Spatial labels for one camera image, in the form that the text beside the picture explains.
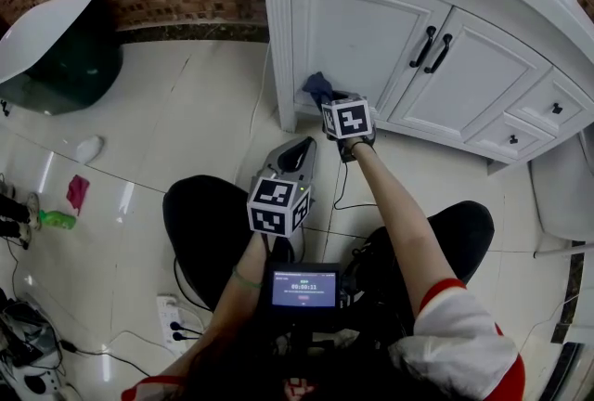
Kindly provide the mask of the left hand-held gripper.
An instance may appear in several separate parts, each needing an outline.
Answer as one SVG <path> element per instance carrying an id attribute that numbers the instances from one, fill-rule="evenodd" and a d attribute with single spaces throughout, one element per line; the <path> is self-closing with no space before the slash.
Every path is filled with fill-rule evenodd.
<path id="1" fill-rule="evenodd" d="M 308 136 L 273 149 L 252 179 L 247 202 L 254 232 L 289 238 L 309 215 L 313 204 L 313 177 L 317 143 Z"/>

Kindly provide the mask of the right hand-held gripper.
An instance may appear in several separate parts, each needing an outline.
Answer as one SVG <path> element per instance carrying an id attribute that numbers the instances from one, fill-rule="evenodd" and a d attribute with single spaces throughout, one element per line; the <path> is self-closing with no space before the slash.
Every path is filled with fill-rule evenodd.
<path id="1" fill-rule="evenodd" d="M 376 127 L 368 102 L 357 93 L 332 91 L 332 101 L 321 103 L 323 128 L 329 140 L 337 144 L 342 162 L 352 162 L 354 143 L 373 146 Z"/>

